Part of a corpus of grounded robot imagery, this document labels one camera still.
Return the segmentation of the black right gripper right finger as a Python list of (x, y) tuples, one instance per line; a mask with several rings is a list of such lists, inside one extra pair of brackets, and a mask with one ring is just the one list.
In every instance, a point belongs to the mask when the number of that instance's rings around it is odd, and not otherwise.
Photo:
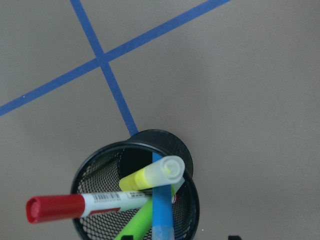
[(229, 235), (228, 240), (242, 240), (242, 238), (239, 235)]

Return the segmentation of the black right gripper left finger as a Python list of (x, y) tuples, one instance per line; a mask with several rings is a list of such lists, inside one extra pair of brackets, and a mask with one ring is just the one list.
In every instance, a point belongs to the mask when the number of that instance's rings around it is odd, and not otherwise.
[(122, 240), (134, 240), (134, 236), (133, 235), (123, 235)]

